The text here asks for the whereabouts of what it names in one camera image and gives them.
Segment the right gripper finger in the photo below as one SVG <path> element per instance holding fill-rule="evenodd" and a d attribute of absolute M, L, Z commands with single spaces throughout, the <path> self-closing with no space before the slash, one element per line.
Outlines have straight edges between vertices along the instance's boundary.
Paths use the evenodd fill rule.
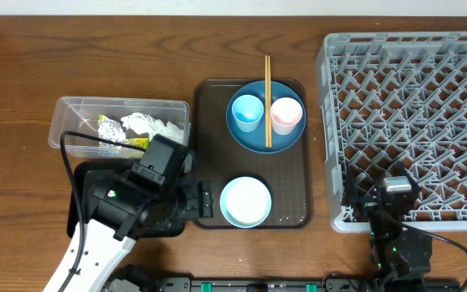
<path fill-rule="evenodd" d="M 345 198 L 347 203 L 356 203 L 358 200 L 358 191 L 354 176 L 350 167 L 347 167 L 345 177 Z"/>
<path fill-rule="evenodd" d="M 417 182 L 413 179 L 413 177 L 409 174 L 408 170 L 403 166 L 401 162 L 396 163 L 396 169 L 402 176 L 405 176 L 408 179 L 412 189 L 418 189 Z"/>

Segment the light blue white bowl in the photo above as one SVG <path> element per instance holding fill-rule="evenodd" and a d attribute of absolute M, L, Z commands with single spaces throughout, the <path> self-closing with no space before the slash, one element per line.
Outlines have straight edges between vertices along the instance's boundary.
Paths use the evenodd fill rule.
<path fill-rule="evenodd" d="M 235 178 L 221 191 L 221 213 L 227 222 L 235 227 L 255 228 L 267 219 L 271 208 L 271 193 L 257 178 Z"/>

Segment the white tissue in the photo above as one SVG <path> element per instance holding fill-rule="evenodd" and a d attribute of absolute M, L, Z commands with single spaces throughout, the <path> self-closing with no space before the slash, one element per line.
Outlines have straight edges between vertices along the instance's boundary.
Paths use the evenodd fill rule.
<path fill-rule="evenodd" d="M 184 130 L 178 128 L 171 122 L 164 124 L 161 120 L 157 120 L 155 123 L 155 128 L 157 134 L 163 135 L 164 137 L 180 144 L 184 143 Z"/>
<path fill-rule="evenodd" d="M 137 135 L 157 133 L 156 120 L 147 114 L 136 112 L 122 117 L 121 122 L 127 130 L 132 130 Z"/>

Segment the yellow foil snack wrapper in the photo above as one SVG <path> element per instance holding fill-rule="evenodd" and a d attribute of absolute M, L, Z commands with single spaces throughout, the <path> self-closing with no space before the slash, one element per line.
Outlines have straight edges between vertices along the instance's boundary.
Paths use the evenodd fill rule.
<path fill-rule="evenodd" d="M 104 115 L 99 116 L 97 126 L 97 136 L 101 139 L 141 147 L 143 149 L 146 149 L 149 145 L 148 137 L 127 138 L 126 132 L 123 130 L 121 124 Z M 136 151 L 134 149 L 119 147 L 103 142 L 99 143 L 99 147 L 104 148 L 105 153 L 110 157 L 141 158 L 143 155 L 140 151 Z"/>

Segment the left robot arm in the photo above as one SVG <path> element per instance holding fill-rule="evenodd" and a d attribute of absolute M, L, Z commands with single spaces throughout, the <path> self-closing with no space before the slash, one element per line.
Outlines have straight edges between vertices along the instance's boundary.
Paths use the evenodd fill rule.
<path fill-rule="evenodd" d="M 171 191 L 174 209 L 166 217 L 153 211 L 155 193 L 131 181 L 131 161 L 84 162 L 75 168 L 78 187 L 67 232 L 71 243 L 48 291 L 99 291 L 109 275 L 141 238 L 175 237 L 186 221 L 213 215 L 210 183 L 186 182 Z"/>

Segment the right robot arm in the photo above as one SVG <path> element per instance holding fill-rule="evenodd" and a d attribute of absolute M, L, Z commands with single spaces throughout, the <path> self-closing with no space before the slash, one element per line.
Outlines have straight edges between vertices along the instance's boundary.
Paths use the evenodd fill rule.
<path fill-rule="evenodd" d="M 356 217 L 371 225 L 371 260 L 379 272 L 360 281 L 358 291 L 426 291 L 423 275 L 431 271 L 432 238 L 401 225 L 401 216 L 413 209 L 420 186 L 404 166 L 382 178 L 360 195 L 351 170 L 346 170 L 345 194 Z"/>

